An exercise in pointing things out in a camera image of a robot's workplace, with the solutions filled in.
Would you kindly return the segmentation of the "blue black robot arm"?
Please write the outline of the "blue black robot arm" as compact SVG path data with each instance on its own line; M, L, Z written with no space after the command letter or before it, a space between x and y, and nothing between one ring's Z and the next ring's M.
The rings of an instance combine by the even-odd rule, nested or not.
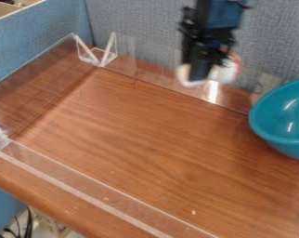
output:
M234 30L249 0L196 0L193 7L182 7L178 31L182 34L181 65L176 69L178 81L188 86L209 78L216 68L232 64L229 56L236 44Z

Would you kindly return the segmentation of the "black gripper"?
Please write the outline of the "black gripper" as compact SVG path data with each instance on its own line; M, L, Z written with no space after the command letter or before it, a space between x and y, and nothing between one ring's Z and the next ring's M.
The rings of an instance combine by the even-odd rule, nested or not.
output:
M189 81L206 78L221 65L236 44L237 6L182 7L178 31L182 34L182 63L190 63Z

